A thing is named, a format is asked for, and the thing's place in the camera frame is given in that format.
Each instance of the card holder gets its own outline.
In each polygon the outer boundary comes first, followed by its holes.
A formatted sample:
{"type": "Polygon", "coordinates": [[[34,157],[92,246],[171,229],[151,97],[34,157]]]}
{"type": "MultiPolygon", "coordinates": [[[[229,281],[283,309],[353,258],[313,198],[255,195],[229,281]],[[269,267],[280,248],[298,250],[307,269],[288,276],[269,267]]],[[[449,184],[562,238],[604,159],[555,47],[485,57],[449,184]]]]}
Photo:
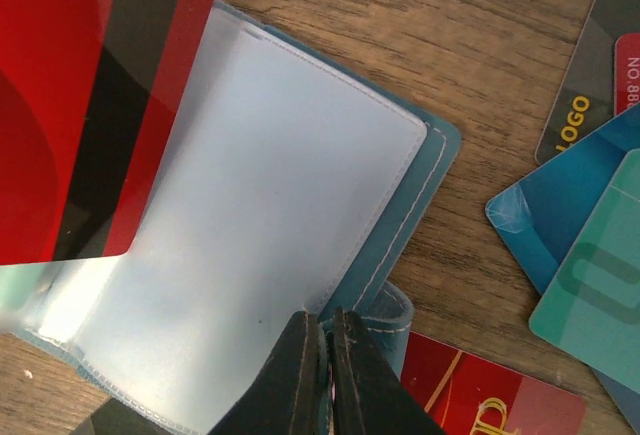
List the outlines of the card holder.
{"type": "Polygon", "coordinates": [[[357,308],[399,373],[388,273],[457,130],[220,2],[130,251],[59,262],[19,335],[162,426],[206,433],[293,311],[357,308]]]}

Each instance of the green card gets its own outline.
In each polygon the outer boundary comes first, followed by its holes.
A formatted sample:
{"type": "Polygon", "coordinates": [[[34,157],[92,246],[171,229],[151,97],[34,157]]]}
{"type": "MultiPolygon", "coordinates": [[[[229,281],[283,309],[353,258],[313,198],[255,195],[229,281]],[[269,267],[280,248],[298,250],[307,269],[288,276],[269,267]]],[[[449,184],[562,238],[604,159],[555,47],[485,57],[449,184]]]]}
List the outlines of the green card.
{"type": "Polygon", "coordinates": [[[640,149],[620,163],[530,326],[640,392],[640,149]]]}

